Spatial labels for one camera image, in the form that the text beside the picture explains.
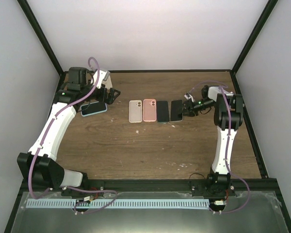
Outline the green phone from beige case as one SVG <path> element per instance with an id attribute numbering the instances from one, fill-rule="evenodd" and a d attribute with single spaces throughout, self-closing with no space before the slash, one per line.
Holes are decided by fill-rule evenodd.
<path id="1" fill-rule="evenodd" d="M 171 101 L 171 113 L 170 113 L 170 121 L 171 122 L 179 122 L 183 119 L 182 114 L 182 100 L 173 100 Z"/>

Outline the black screen phone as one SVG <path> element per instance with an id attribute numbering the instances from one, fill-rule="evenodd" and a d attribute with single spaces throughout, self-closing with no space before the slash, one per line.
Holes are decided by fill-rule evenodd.
<path id="1" fill-rule="evenodd" d="M 157 101 L 157 121 L 159 123 L 167 123 L 170 120 L 168 101 Z"/>

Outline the pink phone case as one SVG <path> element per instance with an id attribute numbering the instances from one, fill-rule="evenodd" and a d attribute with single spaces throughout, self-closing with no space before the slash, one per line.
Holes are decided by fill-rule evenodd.
<path id="1" fill-rule="evenodd" d="M 157 120 L 156 100 L 144 99 L 143 100 L 143 121 L 155 122 L 156 120 Z"/>

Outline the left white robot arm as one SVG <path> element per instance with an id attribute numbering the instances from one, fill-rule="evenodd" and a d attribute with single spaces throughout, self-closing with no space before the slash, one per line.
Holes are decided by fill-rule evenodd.
<path id="1" fill-rule="evenodd" d="M 89 192 L 85 173 L 64 169 L 56 162 L 58 149 L 84 102 L 97 100 L 110 105 L 119 95 L 120 91 L 113 88 L 109 71 L 90 72 L 83 67 L 69 69 L 66 82 L 55 94 L 50 115 L 38 139 L 27 153 L 20 153 L 17 157 L 17 164 L 30 191 L 33 191 L 34 185 L 39 185 L 47 189 L 71 186 L 78 196 Z"/>

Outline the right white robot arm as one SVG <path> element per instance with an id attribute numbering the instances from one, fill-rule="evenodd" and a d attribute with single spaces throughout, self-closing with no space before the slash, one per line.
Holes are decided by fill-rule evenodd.
<path id="1" fill-rule="evenodd" d="M 243 123 L 243 97 L 226 91 L 222 86 L 206 85 L 201 90 L 202 99 L 195 100 L 186 93 L 182 114 L 197 116 L 214 108 L 213 121 L 217 127 L 217 145 L 214 161 L 207 175 L 206 191 L 213 196 L 228 189 L 230 184 L 230 160 L 235 136 Z"/>

